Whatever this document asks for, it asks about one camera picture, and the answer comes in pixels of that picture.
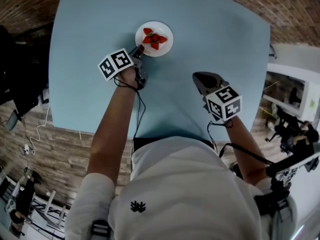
red strawberry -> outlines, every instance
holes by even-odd
[[[146,28],[143,29],[143,32],[144,32],[146,35],[149,35],[149,34],[152,32],[152,29],[146,27]]]
[[[153,34],[152,35],[152,41],[153,42],[156,42],[156,41],[158,41],[159,40],[159,35],[158,34]]]
[[[144,44],[151,44],[152,43],[152,39],[150,36],[146,36],[143,40]]]
[[[163,43],[165,43],[166,41],[168,41],[168,39],[165,38],[164,36],[160,35],[160,37],[159,37],[159,43],[160,43],[160,44],[163,44]]]
[[[154,43],[151,44],[151,47],[153,49],[159,50],[159,43],[158,42],[154,42]]]

forearm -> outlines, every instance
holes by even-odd
[[[129,87],[116,88],[93,137],[87,174],[101,173],[117,183],[135,94]]]
[[[256,141],[239,117],[235,116],[232,118],[232,122],[233,126],[231,128],[227,128],[227,133],[231,143],[239,145],[246,150],[264,158],[264,155],[258,147]],[[234,149],[234,154],[245,182],[255,185],[267,177],[266,165],[264,163],[238,149]]]

blue tabletop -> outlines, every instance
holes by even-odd
[[[121,48],[131,51],[137,29],[148,21],[167,24],[174,43],[164,56],[142,58],[149,80],[140,91],[146,112],[137,137],[209,139],[213,117],[192,78],[199,71],[220,74],[242,95],[240,118],[250,130],[266,77],[270,26],[232,0],[61,0],[49,60],[54,126],[97,130],[116,88],[97,64]],[[129,138],[136,131],[137,109],[136,98]],[[216,141],[228,140],[221,126],[210,132]]]

plate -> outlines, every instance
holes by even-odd
[[[165,43],[159,43],[159,50],[153,49],[150,44],[143,43],[146,34],[144,28],[152,29],[153,32],[157,33],[159,36],[164,36],[168,39]],[[162,22],[159,21],[149,21],[143,24],[137,32],[135,33],[135,44],[144,46],[144,54],[150,57],[160,57],[165,55],[170,51],[172,45],[174,44],[174,35],[171,29]]]

shirt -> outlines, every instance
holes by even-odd
[[[116,240],[267,240],[272,218],[260,216],[254,196],[270,192],[228,170],[201,141],[170,137],[137,150],[133,172],[114,198],[111,179],[87,175],[68,213],[66,240],[90,239],[93,221],[108,221]]]

